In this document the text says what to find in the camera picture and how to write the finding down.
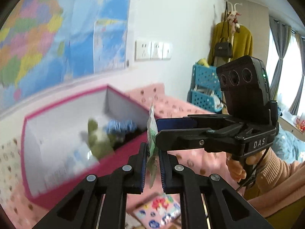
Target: camera lens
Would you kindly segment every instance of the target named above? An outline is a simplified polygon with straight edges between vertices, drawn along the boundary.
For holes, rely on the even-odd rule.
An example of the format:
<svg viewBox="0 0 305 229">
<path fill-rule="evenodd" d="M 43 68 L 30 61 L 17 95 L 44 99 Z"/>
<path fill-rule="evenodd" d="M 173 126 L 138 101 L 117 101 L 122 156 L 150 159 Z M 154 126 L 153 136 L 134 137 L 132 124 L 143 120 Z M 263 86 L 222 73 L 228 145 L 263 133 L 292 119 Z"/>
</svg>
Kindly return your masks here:
<svg viewBox="0 0 305 229">
<path fill-rule="evenodd" d="M 238 85 L 239 84 L 239 76 L 235 70 L 230 71 L 229 73 L 230 81 L 233 85 Z"/>
<path fill-rule="evenodd" d="M 220 83 L 222 85 L 227 85 L 227 78 L 224 75 L 221 75 L 220 77 Z"/>
<path fill-rule="evenodd" d="M 242 70 L 242 78 L 249 83 L 252 80 L 252 73 L 248 68 Z"/>
</svg>

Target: stuffed toy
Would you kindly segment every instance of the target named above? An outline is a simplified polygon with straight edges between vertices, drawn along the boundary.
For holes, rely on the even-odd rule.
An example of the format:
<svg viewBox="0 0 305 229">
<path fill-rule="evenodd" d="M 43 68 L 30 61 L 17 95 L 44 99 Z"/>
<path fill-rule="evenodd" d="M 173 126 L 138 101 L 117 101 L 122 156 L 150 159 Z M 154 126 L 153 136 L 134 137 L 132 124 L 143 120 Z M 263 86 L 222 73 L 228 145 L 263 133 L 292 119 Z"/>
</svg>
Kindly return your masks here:
<svg viewBox="0 0 305 229">
<path fill-rule="evenodd" d="M 88 120 L 88 145 L 98 160 L 113 154 L 113 146 L 116 142 L 116 137 L 112 134 L 107 134 L 102 128 L 99 128 L 94 119 Z"/>
<path fill-rule="evenodd" d="M 200 59 L 197 64 L 200 64 L 200 65 L 203 65 L 204 67 L 207 67 L 209 68 L 209 64 L 208 62 L 206 61 L 206 59 Z"/>
<path fill-rule="evenodd" d="M 229 26 L 231 28 L 231 34 L 234 34 L 235 32 L 237 32 L 237 33 L 240 32 L 240 25 L 238 24 L 238 21 L 237 21 L 238 15 L 241 15 L 241 14 L 237 13 L 236 11 L 230 11 L 228 13 L 227 20 L 229 21 Z"/>
</svg>

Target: black handbag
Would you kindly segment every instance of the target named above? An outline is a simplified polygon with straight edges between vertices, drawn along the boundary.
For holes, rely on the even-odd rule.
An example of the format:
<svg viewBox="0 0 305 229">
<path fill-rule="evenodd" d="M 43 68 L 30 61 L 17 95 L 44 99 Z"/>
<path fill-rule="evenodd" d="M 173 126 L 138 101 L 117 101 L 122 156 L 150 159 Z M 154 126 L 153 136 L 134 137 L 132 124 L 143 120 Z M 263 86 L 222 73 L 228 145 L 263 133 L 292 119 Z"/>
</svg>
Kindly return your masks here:
<svg viewBox="0 0 305 229">
<path fill-rule="evenodd" d="M 222 25 L 222 33 L 224 32 L 225 19 L 227 13 L 228 13 L 228 2 L 226 2 L 225 18 L 224 18 L 224 23 Z M 229 37 L 230 36 L 229 36 L 229 23 L 228 23 L 228 40 L 226 42 L 222 42 L 224 37 L 222 37 L 221 35 L 219 42 L 216 43 L 215 45 L 215 49 L 214 49 L 215 57 L 233 58 L 232 44 L 229 42 Z"/>
</svg>

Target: white wall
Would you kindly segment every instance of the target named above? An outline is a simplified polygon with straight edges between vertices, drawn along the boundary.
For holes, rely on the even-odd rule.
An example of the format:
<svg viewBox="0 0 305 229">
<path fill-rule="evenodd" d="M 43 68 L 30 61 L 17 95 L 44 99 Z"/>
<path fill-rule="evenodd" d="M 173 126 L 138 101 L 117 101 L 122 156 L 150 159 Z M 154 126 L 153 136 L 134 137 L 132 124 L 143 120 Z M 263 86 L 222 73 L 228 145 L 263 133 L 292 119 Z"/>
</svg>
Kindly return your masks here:
<svg viewBox="0 0 305 229">
<path fill-rule="evenodd" d="M 31 101 L 23 102 L 2 117 L 0 144 L 21 134 L 25 115 L 50 102 L 103 84 L 126 91 L 163 82 L 167 95 L 186 100 L 192 65 L 208 56 L 211 28 L 220 22 L 223 10 L 224 0 L 132 0 L 128 27 L 128 49 L 132 48 L 128 52 L 130 68 L 53 88 L 32 97 Z M 171 42 L 172 59 L 134 63 L 133 46 L 136 39 Z"/>
</svg>

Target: plastic bag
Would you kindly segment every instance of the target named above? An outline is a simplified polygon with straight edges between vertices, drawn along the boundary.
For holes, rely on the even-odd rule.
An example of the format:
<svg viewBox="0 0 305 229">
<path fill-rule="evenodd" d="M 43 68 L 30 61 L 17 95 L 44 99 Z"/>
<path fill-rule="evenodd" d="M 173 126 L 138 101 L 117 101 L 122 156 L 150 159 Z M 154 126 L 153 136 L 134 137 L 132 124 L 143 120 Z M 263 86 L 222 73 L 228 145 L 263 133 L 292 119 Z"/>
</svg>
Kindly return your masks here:
<svg viewBox="0 0 305 229">
<path fill-rule="evenodd" d="M 86 143 L 79 145 L 56 168 L 45 175 L 47 187 L 56 187 L 99 164 Z"/>
<path fill-rule="evenodd" d="M 158 168 L 158 148 L 156 147 L 156 135 L 158 133 L 158 128 L 153 109 L 154 107 L 152 104 L 149 110 L 149 119 L 147 121 L 147 143 L 149 149 L 149 158 L 146 167 L 150 174 L 149 188 L 152 188 L 153 186 Z"/>
</svg>

